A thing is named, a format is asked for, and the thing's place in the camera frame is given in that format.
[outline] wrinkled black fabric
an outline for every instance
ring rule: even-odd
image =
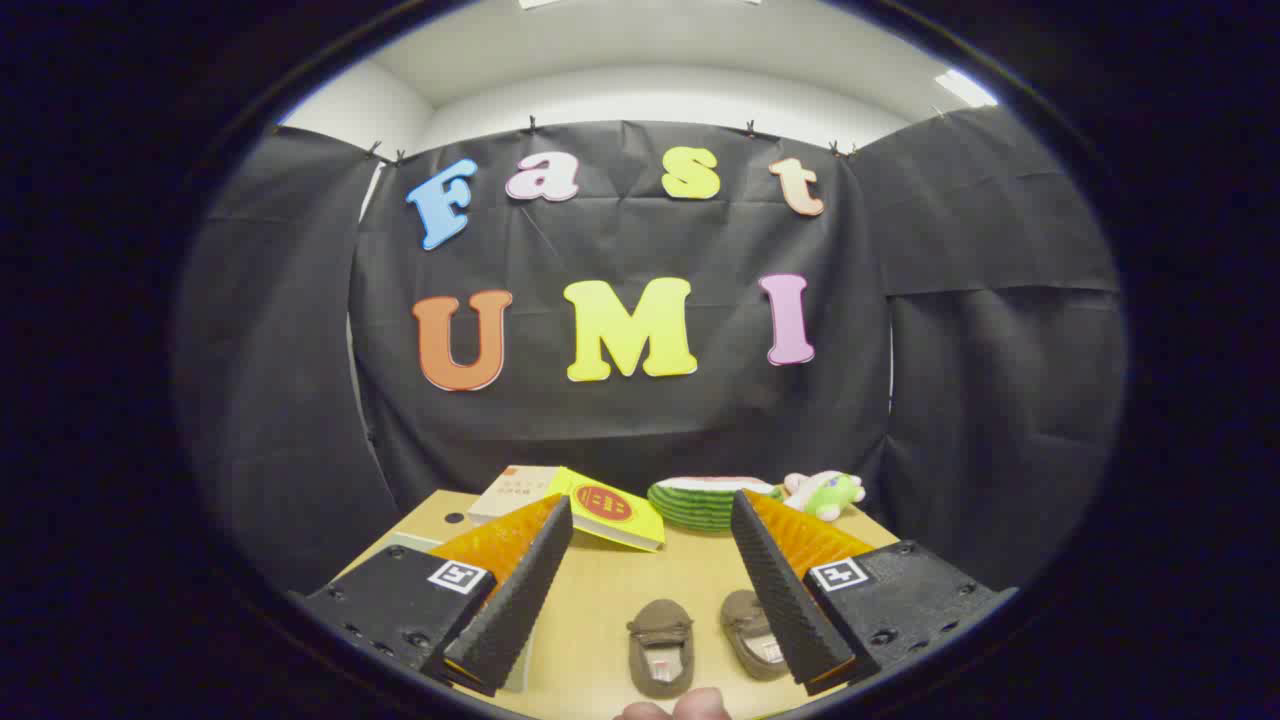
[[[675,200],[660,186],[673,146],[708,147],[721,191]],[[516,163],[576,155],[580,191],[564,202],[504,192]],[[788,158],[814,170],[826,211],[808,218],[782,199],[768,165]],[[406,196],[470,158],[468,225],[424,251]],[[480,492],[508,464],[567,465],[643,495],[673,475],[754,475],[845,469],[874,487],[888,411],[888,313],[863,196],[847,160],[788,140],[726,128],[599,122],[476,138],[388,168],[370,201],[356,252],[355,355],[381,466],[402,507],[439,487]],[[777,368],[762,275],[806,278],[805,324],[817,357]],[[698,372],[653,378],[617,369],[575,383],[573,307],[563,291],[608,282],[628,310],[645,284],[685,278],[690,351]],[[419,365],[415,302],[453,296],[454,360],[471,363],[477,323],[467,301],[504,288],[502,375],[476,392],[444,392]],[[604,354],[605,361],[611,361]]]
[[[716,199],[662,190],[677,145],[716,154]],[[548,150],[579,158],[579,195],[507,197],[516,163]],[[767,168],[787,156],[817,173],[820,217],[785,204]],[[468,227],[424,251],[406,196],[461,158],[480,168]],[[1097,491],[1126,372],[1117,281],[1088,204],[1004,109],[852,158],[676,123],[476,138],[385,168],[357,229],[371,170],[311,133],[268,138],[211,211],[184,287],[184,430],[210,507],[282,587],[314,589],[433,491],[480,492],[508,464],[640,495],[672,475],[845,469],[873,518],[995,588],[1025,584]],[[758,279],[772,273],[808,279],[809,364],[765,359]],[[692,286],[698,372],[571,382],[564,287],[605,281],[630,310],[658,277]],[[502,375],[438,389],[411,307],[458,299],[452,351],[468,364],[467,301],[493,288],[515,299]],[[383,474],[349,383],[347,311]]]
[[[1004,109],[851,163],[892,309],[883,519],[995,588],[1025,584],[1097,493],[1126,336],[1106,241]]]
[[[375,164],[305,131],[264,138],[207,213],[180,290],[175,400],[205,501],[285,589],[324,584],[399,518],[347,356],[347,283]]]

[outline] table surface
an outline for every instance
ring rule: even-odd
[[[444,542],[475,528],[470,519],[449,523],[444,518],[466,514],[476,497],[436,491],[343,573],[364,562],[392,533]],[[836,520],[836,527],[872,547],[897,542],[892,533],[852,506]],[[494,698],[465,688],[458,692],[531,717],[608,720],[628,703],[650,700],[631,683],[626,624],[646,603],[666,597],[684,606],[694,620],[691,687],[719,688],[735,720],[774,715],[813,700],[791,675],[773,680],[748,675],[719,626],[724,597],[736,589],[751,589],[733,537],[671,524],[666,533],[667,544],[660,551],[645,552],[575,532],[534,626],[529,687],[522,692],[498,691]],[[675,700],[653,702],[668,712],[676,703]]]

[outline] small shoe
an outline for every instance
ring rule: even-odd
[[[749,675],[758,680],[772,680],[786,674],[787,662],[754,592],[730,593],[721,606],[721,625]]]
[[[653,698],[685,693],[694,679],[694,621],[671,600],[655,600],[627,623],[631,682]]]

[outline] blue letter f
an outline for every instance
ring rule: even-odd
[[[417,206],[426,236],[422,237],[422,250],[434,250],[442,242],[462,232],[467,227],[466,215],[454,215],[451,205],[466,208],[471,204],[471,188],[463,177],[476,172],[475,160],[462,159],[449,165],[443,173],[413,188],[404,200]],[[444,183],[449,183],[448,190]]]

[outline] letter i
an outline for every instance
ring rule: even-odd
[[[800,293],[809,283],[800,275],[764,275],[760,287],[769,296],[773,311],[773,347],[769,348],[769,363],[774,365],[799,365],[813,360],[815,352],[804,332],[804,310]]]

